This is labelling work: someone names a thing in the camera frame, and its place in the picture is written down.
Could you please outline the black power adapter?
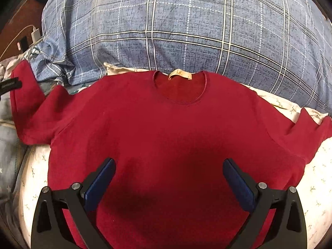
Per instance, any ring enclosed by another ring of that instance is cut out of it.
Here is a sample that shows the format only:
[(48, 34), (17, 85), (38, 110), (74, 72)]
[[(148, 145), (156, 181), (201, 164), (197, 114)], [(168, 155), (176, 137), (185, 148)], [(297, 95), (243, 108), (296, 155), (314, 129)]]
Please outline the black power adapter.
[(17, 42), (17, 48), (21, 53), (24, 53), (25, 51), (28, 50), (29, 48), (29, 42), (27, 36), (22, 37), (18, 42)]

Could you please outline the white charger plug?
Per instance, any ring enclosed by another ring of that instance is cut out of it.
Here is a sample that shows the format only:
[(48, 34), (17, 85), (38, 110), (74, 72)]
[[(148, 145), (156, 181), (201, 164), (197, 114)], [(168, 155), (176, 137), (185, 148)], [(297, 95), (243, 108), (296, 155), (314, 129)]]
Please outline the white charger plug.
[(40, 34), (40, 30), (38, 28), (33, 28), (33, 31), (31, 33), (31, 38), (33, 43), (38, 42), (38, 40), (40, 40), (42, 38), (41, 34)]

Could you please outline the grey star-pattern bedsheet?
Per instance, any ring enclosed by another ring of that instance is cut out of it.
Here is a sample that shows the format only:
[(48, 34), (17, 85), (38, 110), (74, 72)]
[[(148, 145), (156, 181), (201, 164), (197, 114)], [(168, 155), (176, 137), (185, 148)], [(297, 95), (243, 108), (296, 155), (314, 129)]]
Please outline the grey star-pattern bedsheet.
[[(1, 81), (10, 79), (20, 59), (1, 62)], [(30, 248), (39, 193), (47, 184), (54, 147), (23, 144), (12, 120), (10, 92), (1, 96), (1, 248)]]

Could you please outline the blue plaid quilt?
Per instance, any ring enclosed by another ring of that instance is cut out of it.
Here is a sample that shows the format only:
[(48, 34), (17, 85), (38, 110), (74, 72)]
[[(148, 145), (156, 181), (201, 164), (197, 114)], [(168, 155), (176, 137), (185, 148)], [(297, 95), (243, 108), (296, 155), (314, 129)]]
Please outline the blue plaid quilt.
[(331, 113), (331, 21), (313, 0), (48, 0), (42, 32), (40, 82), (206, 70)]

